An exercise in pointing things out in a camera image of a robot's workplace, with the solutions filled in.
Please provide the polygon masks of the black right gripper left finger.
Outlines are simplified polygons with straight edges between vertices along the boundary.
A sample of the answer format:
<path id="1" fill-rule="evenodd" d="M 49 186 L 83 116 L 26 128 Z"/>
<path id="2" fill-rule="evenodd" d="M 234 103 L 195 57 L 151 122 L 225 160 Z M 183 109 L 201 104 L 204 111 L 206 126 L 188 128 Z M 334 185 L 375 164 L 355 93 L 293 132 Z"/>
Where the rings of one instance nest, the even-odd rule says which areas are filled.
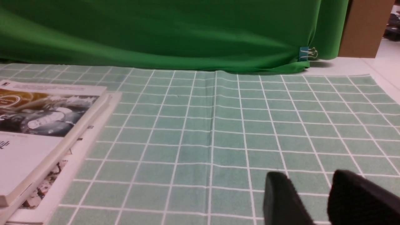
<path id="1" fill-rule="evenodd" d="M 268 172 L 263 202 L 266 225 L 314 225 L 291 180 L 281 172 Z"/>

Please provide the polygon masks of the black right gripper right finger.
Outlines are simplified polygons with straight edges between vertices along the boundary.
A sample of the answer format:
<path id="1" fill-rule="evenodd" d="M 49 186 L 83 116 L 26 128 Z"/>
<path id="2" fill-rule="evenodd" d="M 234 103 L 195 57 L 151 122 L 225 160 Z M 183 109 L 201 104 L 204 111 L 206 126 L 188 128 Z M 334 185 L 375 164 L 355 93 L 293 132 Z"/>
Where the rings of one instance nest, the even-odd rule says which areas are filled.
<path id="1" fill-rule="evenodd" d="M 327 214 L 332 225 L 398 225 L 400 199 L 349 170 L 336 170 Z"/>

